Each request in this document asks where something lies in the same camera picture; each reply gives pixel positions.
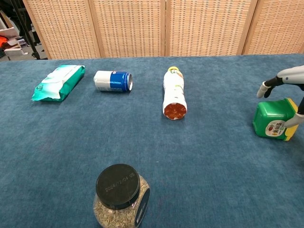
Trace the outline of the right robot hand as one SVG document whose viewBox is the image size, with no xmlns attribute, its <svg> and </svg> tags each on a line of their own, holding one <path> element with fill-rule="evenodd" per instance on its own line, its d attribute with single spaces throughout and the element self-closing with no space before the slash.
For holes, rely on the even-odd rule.
<svg viewBox="0 0 304 228">
<path fill-rule="evenodd" d="M 257 98 L 267 98 L 270 96 L 271 91 L 276 87 L 283 84 L 290 84 L 298 86 L 302 91 L 304 90 L 304 66 L 296 66 L 284 69 L 277 73 L 277 75 L 267 81 L 264 81 L 256 96 Z M 304 122 L 304 99 L 298 106 L 298 111 L 294 116 L 287 120 L 285 123 L 286 128 L 290 128 Z"/>
</svg>

